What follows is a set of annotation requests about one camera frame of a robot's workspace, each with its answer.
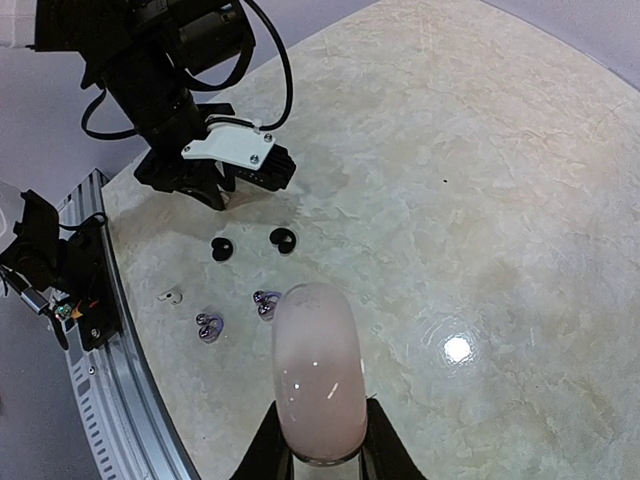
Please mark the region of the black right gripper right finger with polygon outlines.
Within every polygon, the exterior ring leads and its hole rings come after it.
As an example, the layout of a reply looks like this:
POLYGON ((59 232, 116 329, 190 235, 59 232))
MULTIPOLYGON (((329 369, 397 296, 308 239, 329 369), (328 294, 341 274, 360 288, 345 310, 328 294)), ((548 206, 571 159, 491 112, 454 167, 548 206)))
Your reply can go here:
POLYGON ((380 402, 368 398, 367 431, 359 454, 359 478, 425 480, 404 447, 380 402))

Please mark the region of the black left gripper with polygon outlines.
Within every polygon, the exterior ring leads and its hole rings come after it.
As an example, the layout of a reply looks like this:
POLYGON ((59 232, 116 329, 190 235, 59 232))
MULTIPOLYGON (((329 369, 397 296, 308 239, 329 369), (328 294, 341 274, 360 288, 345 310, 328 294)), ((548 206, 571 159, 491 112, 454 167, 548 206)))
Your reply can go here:
POLYGON ((221 192, 235 191, 235 177, 213 161, 183 158, 184 147, 206 135, 205 120, 212 114, 234 115, 229 103, 189 104, 167 127, 156 129, 150 141, 151 150, 134 171, 143 185, 164 193, 178 192, 200 201, 213 210, 224 210, 221 192))

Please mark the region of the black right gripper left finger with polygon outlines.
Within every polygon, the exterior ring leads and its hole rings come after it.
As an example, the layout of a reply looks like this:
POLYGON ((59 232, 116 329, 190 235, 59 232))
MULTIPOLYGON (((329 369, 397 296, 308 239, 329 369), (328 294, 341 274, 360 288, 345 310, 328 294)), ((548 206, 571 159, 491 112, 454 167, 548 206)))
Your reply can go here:
POLYGON ((292 480, 293 455, 273 401, 231 480, 292 480))

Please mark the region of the round white pink case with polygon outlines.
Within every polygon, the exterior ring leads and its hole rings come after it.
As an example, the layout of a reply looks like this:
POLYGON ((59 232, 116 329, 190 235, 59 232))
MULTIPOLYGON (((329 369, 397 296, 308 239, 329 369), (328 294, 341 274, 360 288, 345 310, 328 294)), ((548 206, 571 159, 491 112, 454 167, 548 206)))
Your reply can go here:
POLYGON ((367 429, 359 336, 343 292, 306 283, 279 300, 272 323, 276 408, 284 439, 302 461, 352 458, 367 429))

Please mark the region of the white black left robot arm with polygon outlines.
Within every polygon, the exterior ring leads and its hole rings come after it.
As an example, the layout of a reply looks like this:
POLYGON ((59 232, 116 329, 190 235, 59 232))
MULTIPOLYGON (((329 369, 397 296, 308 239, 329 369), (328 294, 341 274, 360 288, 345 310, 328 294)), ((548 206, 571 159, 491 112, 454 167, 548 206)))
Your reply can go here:
POLYGON ((217 92, 246 73, 256 42, 237 1, 39 1, 37 52, 77 52, 85 62, 81 86, 112 96, 133 127, 88 130, 99 140, 140 136, 150 150, 134 173, 156 191, 179 192, 221 211, 229 168, 184 159, 185 147, 206 137, 215 108, 194 92, 217 92))

